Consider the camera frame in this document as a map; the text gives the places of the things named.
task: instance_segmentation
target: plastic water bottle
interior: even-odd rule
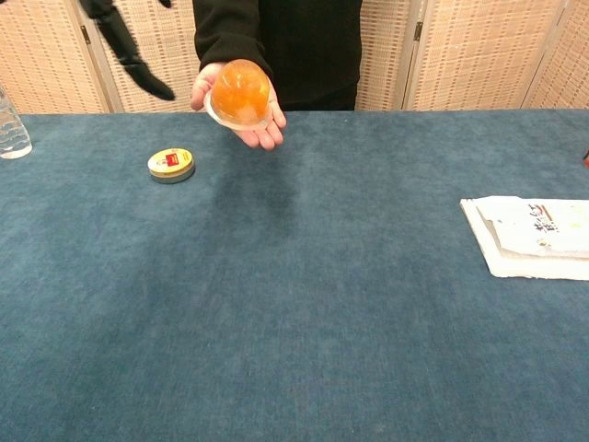
[[[10,98],[0,87],[0,158],[21,158],[32,148],[25,125]]]

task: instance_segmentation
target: woven panel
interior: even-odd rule
[[[392,109],[409,12],[410,0],[364,0],[363,57],[356,109]]]
[[[108,111],[79,32],[64,0],[0,5],[0,83],[19,112]]]
[[[589,0],[572,0],[572,12],[549,56],[530,107],[589,109]]]
[[[410,109],[510,109],[560,0],[432,0]]]
[[[156,0],[117,0],[116,6],[155,76],[170,86],[175,101],[152,97],[134,84],[103,41],[121,103],[127,112],[189,111],[199,61],[194,49],[191,0],[172,0],[165,9]]]

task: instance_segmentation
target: fingers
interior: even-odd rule
[[[278,128],[276,122],[270,122],[270,124],[266,128],[266,132],[276,145],[281,145],[283,143],[283,133],[280,132],[280,129]]]
[[[209,90],[211,90],[211,87],[212,85],[208,81],[199,76],[196,77],[196,81],[194,81],[194,85],[192,85],[191,108],[195,111],[202,109],[202,106],[204,105],[204,96]]]
[[[260,131],[234,132],[241,138],[241,141],[251,148],[256,148],[260,145],[264,150],[273,150],[284,141],[283,134],[275,122],[271,122],[266,129]]]
[[[260,139],[255,132],[252,131],[233,131],[236,135],[241,138],[246,145],[251,147],[252,149],[258,147],[260,145]]]
[[[271,101],[270,108],[272,111],[272,118],[276,122],[276,125],[280,129],[284,129],[286,127],[286,117],[284,116],[283,110],[280,109],[280,105],[278,104],[278,101],[276,101],[276,100]]]
[[[191,92],[191,108],[195,111],[202,109],[204,105],[204,96],[213,87],[214,80],[217,78],[219,71],[225,63],[207,64],[196,76]]]
[[[256,131],[256,135],[260,140],[260,145],[264,150],[273,150],[276,147],[276,142],[273,138],[268,134],[267,130],[263,131]]]

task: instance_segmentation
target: orange jelly cup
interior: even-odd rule
[[[249,60],[227,63],[219,72],[204,106],[209,115],[231,129],[259,130],[269,123],[270,80]]]

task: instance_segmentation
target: white paper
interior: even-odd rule
[[[495,276],[589,280],[589,201],[462,200]]]

